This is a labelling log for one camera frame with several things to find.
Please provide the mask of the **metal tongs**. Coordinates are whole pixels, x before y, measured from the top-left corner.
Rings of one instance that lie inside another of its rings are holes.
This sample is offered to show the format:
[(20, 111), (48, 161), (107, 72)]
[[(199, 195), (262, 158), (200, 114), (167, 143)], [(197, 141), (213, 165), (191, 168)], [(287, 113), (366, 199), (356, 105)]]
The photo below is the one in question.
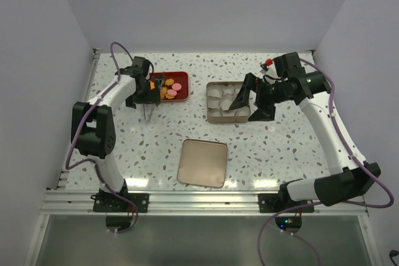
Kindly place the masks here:
[(153, 75), (150, 83), (154, 83), (154, 89), (150, 90), (148, 101), (143, 105), (144, 120), (149, 123), (155, 108), (161, 103), (161, 88), (166, 80), (165, 73)]

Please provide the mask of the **square cookie tin box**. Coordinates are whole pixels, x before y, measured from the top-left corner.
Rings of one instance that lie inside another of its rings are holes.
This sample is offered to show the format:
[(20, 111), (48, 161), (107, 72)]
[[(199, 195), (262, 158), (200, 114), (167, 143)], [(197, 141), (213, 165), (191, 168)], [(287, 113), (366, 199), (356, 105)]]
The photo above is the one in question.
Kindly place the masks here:
[(246, 123), (251, 115), (249, 105), (229, 110), (238, 95), (242, 82), (209, 82), (206, 86), (208, 122), (215, 125)]

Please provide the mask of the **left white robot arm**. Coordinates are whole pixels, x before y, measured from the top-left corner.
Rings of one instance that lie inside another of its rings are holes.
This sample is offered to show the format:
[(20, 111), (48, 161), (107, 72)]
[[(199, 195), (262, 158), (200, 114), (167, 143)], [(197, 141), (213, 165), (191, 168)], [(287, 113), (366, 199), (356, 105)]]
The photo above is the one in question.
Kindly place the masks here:
[(130, 66), (117, 70), (113, 82), (96, 97), (72, 107), (71, 146), (65, 168), (92, 163), (100, 189), (110, 193), (108, 205), (118, 212), (129, 206), (130, 197), (121, 191), (125, 180), (113, 154), (117, 141), (113, 116), (122, 105), (136, 109), (139, 105), (160, 104), (162, 78), (151, 81), (152, 75), (153, 64), (144, 57), (134, 57)]

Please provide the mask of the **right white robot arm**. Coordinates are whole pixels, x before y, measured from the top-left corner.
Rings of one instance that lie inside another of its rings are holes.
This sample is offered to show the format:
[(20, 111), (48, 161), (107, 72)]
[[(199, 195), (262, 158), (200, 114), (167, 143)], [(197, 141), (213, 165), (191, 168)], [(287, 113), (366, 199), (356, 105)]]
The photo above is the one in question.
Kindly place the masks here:
[(256, 111), (249, 121), (273, 121), (276, 104), (293, 101), (311, 124), (324, 152), (329, 175), (316, 179), (297, 179), (280, 185), (277, 196), (270, 201), (273, 211), (293, 211), (308, 201), (325, 206), (363, 196), (381, 174), (377, 163), (368, 163), (357, 151), (334, 105), (334, 88), (320, 71), (307, 72), (304, 60), (296, 52), (268, 60), (274, 65), (277, 78), (270, 83), (252, 73), (246, 74), (230, 110), (249, 103), (255, 92)]

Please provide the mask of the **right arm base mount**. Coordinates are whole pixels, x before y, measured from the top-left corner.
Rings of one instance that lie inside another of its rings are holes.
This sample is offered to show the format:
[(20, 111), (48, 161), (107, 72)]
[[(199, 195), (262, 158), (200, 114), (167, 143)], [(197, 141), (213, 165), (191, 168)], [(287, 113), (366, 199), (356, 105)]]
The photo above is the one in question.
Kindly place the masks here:
[(307, 204), (307, 201), (293, 201), (287, 191), (287, 184), (281, 184), (277, 193), (258, 194), (257, 201), (260, 213), (277, 213), (284, 209)]

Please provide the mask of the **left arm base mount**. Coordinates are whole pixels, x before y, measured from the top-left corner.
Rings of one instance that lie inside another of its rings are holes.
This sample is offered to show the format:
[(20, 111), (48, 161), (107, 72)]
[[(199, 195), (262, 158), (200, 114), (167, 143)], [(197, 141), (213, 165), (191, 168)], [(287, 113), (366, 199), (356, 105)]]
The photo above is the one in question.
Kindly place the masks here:
[(124, 186), (117, 195), (99, 190), (91, 195), (94, 201), (94, 212), (138, 212), (146, 213), (150, 202), (150, 195), (143, 192), (129, 192)]

